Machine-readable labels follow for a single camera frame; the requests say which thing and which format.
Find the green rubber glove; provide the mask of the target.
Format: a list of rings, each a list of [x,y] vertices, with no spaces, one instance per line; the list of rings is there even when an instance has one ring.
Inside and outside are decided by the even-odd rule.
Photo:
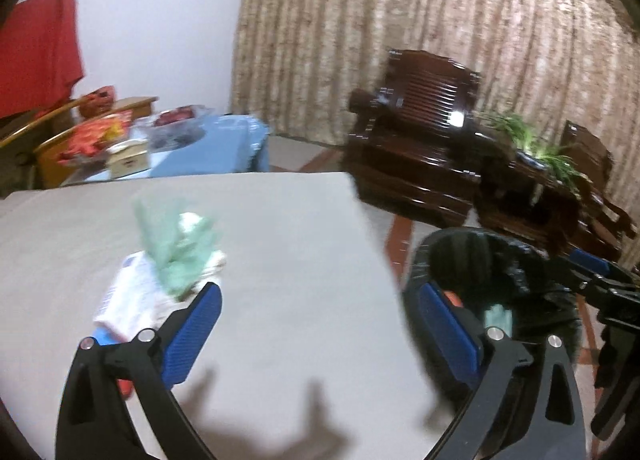
[[[180,238],[179,215],[191,212],[180,198],[146,197],[134,202],[134,216],[140,231],[142,249],[151,260],[154,273],[165,295],[178,300],[189,291],[180,293],[175,280],[175,247]]]
[[[484,312],[484,326],[496,327],[508,337],[512,337],[513,315],[512,311],[501,304],[494,304]]]

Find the white alcohol pads box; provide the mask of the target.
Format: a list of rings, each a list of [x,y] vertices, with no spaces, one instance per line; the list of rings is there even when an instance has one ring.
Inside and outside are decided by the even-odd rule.
[[[159,295],[160,285],[146,254],[129,254],[93,316],[94,328],[103,327],[122,342],[131,341],[144,329],[157,329]]]

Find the orange foam mesh net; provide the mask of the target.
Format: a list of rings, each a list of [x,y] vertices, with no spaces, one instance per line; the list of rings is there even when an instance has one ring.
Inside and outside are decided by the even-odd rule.
[[[465,308],[465,305],[464,305],[464,303],[462,301],[462,298],[460,298],[459,295],[457,295],[456,292],[445,290],[444,291],[444,295],[448,299],[449,303],[452,306],[459,307],[459,309],[464,309]]]

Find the black lined trash bin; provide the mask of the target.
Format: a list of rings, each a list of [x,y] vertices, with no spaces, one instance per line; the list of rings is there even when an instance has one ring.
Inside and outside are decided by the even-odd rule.
[[[484,312],[501,304],[512,311],[515,341],[541,343],[559,337],[573,367],[582,342],[582,321],[570,288],[555,279],[552,260],[520,241],[479,228],[441,229],[416,247],[411,269],[401,292],[407,324],[426,372],[452,406],[454,417],[470,390],[454,380],[436,345],[422,330],[416,291],[430,284],[462,298],[463,310],[484,326]]]

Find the blue tube with white cap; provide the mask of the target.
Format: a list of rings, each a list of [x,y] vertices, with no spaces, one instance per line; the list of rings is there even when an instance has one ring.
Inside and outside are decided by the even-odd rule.
[[[96,327],[92,332],[93,339],[96,340],[101,346],[117,345],[122,343],[117,337],[113,335],[111,331],[103,327]]]

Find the green potted plant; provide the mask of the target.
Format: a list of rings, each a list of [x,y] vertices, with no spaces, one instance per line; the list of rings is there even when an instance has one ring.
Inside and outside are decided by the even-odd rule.
[[[510,137],[518,157],[524,157],[535,168],[547,172],[552,180],[576,193],[575,180],[582,173],[576,169],[572,158],[564,154],[563,146],[548,143],[530,123],[513,110],[503,113],[491,110],[484,113],[483,120],[489,128]]]

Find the green rubber glove on table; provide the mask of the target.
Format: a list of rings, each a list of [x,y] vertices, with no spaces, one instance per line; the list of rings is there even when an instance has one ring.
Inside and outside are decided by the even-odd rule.
[[[165,295],[178,300],[189,291],[180,293],[175,280],[175,247],[180,238],[179,215],[191,212],[180,198],[146,197],[134,202],[134,216],[140,231],[142,249],[151,260],[154,273]]]

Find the beige patterned curtain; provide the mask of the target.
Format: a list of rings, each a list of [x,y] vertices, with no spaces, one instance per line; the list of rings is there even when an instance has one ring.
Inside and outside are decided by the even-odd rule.
[[[232,108],[341,143],[349,93],[374,87],[393,49],[475,70],[478,109],[543,135],[582,123],[612,151],[613,200],[638,212],[639,28],[620,0],[242,0]]]

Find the yellow wooden chair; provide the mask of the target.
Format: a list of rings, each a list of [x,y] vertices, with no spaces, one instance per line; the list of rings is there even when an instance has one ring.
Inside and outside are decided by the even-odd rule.
[[[134,96],[115,101],[108,114],[132,110],[132,119],[149,116],[155,96]],[[81,98],[38,117],[34,112],[18,115],[1,128],[1,196],[14,191],[58,187],[72,169],[58,162],[76,124]]]

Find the cream tissue box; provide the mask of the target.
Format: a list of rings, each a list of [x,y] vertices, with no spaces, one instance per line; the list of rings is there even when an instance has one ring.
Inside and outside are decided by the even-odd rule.
[[[148,142],[127,139],[107,150],[106,170],[111,180],[142,172],[150,168]]]

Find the red snack packages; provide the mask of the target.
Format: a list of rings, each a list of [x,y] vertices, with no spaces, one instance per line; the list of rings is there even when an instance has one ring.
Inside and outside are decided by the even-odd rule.
[[[98,160],[110,147],[128,139],[131,121],[129,109],[76,125],[66,147],[58,154],[58,162],[81,165]]]

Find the glass fruit bowl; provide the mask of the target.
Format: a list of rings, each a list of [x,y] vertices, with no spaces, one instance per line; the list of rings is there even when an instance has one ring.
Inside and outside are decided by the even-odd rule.
[[[203,105],[163,110],[134,121],[134,132],[146,139],[150,150],[178,149],[201,139],[205,121],[212,113],[212,109]]]

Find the blue tablecloth side table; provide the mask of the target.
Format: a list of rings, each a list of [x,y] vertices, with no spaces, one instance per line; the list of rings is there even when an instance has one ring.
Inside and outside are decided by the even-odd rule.
[[[153,151],[149,167],[119,181],[156,177],[267,172],[269,128],[248,115],[208,115],[190,144]]]

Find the red crumpled bag on cabinet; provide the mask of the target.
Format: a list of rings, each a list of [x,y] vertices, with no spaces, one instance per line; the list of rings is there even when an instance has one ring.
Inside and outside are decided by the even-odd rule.
[[[113,86],[100,87],[82,98],[78,106],[78,113],[82,119],[91,119],[108,113],[115,103],[115,88]]]

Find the red cloth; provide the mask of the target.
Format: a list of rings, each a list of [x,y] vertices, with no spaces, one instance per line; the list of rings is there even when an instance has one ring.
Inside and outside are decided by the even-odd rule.
[[[77,0],[26,0],[1,28],[1,116],[65,103],[84,76]]]

